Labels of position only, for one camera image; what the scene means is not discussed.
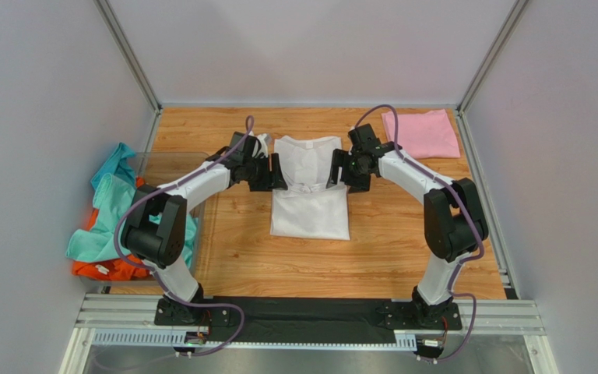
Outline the white t shirt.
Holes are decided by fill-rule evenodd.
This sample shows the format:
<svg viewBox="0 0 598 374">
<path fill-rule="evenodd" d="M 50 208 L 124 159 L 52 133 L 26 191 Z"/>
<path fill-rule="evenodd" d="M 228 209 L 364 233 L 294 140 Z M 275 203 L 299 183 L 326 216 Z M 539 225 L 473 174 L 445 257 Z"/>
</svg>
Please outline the white t shirt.
<svg viewBox="0 0 598 374">
<path fill-rule="evenodd" d="M 332 154 L 341 150 L 338 136 L 276 139 L 286 190 L 273 191 L 270 234 L 280 237 L 350 240 L 347 189 L 328 187 Z"/>
</svg>

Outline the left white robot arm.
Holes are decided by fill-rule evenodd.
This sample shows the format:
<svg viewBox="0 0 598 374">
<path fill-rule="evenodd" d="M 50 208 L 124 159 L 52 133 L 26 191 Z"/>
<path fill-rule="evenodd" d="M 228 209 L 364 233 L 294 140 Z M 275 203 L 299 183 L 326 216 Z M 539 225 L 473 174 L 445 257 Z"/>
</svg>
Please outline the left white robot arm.
<svg viewBox="0 0 598 374">
<path fill-rule="evenodd" d="M 252 192 L 285 190 L 280 158 L 269 152 L 267 134 L 235 132 L 230 145 L 206 158 L 194 171 L 164 185 L 143 185 L 114 233 L 118 253 L 127 249 L 142 262 L 171 301 L 202 308 L 202 287 L 181 253 L 188 213 L 211 196 L 245 182 Z"/>
</svg>

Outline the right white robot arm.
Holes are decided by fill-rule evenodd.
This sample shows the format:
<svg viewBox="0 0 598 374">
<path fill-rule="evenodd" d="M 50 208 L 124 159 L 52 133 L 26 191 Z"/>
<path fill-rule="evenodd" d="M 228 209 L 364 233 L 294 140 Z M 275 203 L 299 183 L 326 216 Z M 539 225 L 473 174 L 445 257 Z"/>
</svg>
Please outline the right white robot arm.
<svg viewBox="0 0 598 374">
<path fill-rule="evenodd" d="M 336 149 L 327 187 L 341 183 L 350 192 L 367 192 L 376 176 L 408 192 L 424 209 L 424 237 L 431 257 L 413 301 L 423 307 L 445 305 L 467 261 L 484 255 L 489 234 L 476 184 L 469 178 L 447 178 L 411 157 L 394 142 L 383 143 L 370 125 L 348 133 L 352 147 Z"/>
</svg>

